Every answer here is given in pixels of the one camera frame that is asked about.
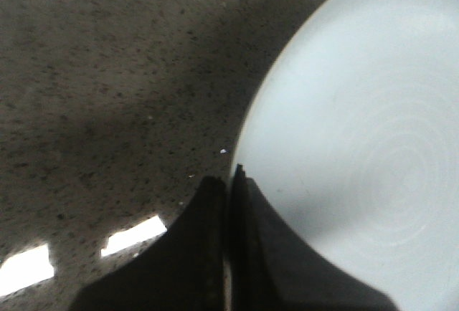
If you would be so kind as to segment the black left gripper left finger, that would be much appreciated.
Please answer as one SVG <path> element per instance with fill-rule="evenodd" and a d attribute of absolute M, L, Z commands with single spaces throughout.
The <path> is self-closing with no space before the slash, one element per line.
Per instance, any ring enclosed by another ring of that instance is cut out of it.
<path fill-rule="evenodd" d="M 167 232 L 82 288 L 70 310 L 223 310 L 226 186 L 206 176 Z"/>

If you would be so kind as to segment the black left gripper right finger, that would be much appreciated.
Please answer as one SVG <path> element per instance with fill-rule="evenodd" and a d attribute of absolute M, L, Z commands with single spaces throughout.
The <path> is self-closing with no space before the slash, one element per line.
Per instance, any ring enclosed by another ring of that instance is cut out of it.
<path fill-rule="evenodd" d="M 280 217 L 237 166 L 229 197 L 233 310 L 396 310 L 394 302 L 339 269 Z"/>

